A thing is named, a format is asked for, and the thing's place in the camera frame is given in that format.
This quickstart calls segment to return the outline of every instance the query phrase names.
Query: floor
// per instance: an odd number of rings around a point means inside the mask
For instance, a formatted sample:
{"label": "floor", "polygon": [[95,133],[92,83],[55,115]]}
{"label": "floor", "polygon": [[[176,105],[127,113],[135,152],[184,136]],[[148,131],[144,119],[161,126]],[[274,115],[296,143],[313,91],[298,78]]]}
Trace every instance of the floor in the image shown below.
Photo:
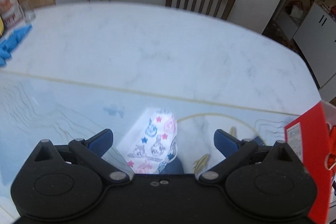
{"label": "floor", "polygon": [[312,69],[310,68],[305,56],[303,55],[302,51],[300,50],[299,46],[295,43],[295,41],[293,39],[291,39],[290,41],[288,41],[288,39],[286,38],[286,36],[283,34],[283,32],[281,31],[281,29],[276,25],[275,22],[270,21],[268,23],[268,25],[266,26],[264,32],[262,33],[264,36],[284,45],[285,47],[291,49],[292,51],[296,52],[306,63],[314,81],[315,84],[317,86],[317,88],[320,88],[319,83],[316,80],[316,77],[312,71]]}

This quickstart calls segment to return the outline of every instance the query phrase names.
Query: blue rubber glove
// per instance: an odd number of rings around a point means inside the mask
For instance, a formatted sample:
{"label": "blue rubber glove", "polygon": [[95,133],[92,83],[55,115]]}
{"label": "blue rubber glove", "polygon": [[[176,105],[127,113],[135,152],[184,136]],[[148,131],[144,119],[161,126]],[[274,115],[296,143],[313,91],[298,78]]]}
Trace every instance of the blue rubber glove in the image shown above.
{"label": "blue rubber glove", "polygon": [[27,25],[20,29],[14,30],[8,39],[0,43],[0,67],[6,65],[6,59],[11,58],[11,51],[24,39],[31,30],[32,26]]}
{"label": "blue rubber glove", "polygon": [[2,59],[8,59],[11,58],[11,54],[8,51],[3,50],[2,48],[0,48],[0,58]]}

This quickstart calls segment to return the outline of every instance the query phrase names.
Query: white cloth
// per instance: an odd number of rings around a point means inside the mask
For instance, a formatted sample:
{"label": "white cloth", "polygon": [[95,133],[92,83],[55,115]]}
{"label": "white cloth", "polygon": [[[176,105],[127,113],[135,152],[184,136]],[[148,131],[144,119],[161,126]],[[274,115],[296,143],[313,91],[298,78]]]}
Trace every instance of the white cloth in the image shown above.
{"label": "white cloth", "polygon": [[147,108],[117,150],[137,174],[158,174],[177,154],[177,122],[172,112]]}

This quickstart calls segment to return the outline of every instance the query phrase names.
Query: glass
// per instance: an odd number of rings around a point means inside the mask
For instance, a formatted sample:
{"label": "glass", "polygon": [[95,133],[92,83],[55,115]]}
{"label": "glass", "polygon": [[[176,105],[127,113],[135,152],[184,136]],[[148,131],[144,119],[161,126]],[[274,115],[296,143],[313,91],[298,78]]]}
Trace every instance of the glass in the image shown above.
{"label": "glass", "polygon": [[30,23],[36,18],[31,2],[29,1],[22,2],[20,7],[21,7],[23,19],[26,23]]}

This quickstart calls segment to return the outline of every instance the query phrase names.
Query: blue object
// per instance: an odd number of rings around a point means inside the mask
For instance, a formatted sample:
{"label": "blue object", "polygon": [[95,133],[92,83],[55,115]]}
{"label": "blue object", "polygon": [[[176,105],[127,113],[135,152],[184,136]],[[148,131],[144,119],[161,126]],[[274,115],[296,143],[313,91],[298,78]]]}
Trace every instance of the blue object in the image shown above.
{"label": "blue object", "polygon": [[161,175],[181,175],[184,174],[183,166],[179,158],[174,159],[168,163],[166,167],[160,172]]}
{"label": "blue object", "polygon": [[102,157],[112,144],[113,133],[110,129],[105,129],[84,142],[84,145],[98,157]]}
{"label": "blue object", "polygon": [[32,25],[26,25],[14,30],[11,35],[0,44],[0,67],[6,65],[6,59],[11,58],[11,52],[25,38],[31,30]]}
{"label": "blue object", "polygon": [[[259,136],[255,137],[253,141],[255,141],[258,145],[265,145]],[[213,136],[213,142],[215,147],[223,154],[225,158],[230,157],[242,146],[242,142],[240,140],[221,129],[216,130]]]}

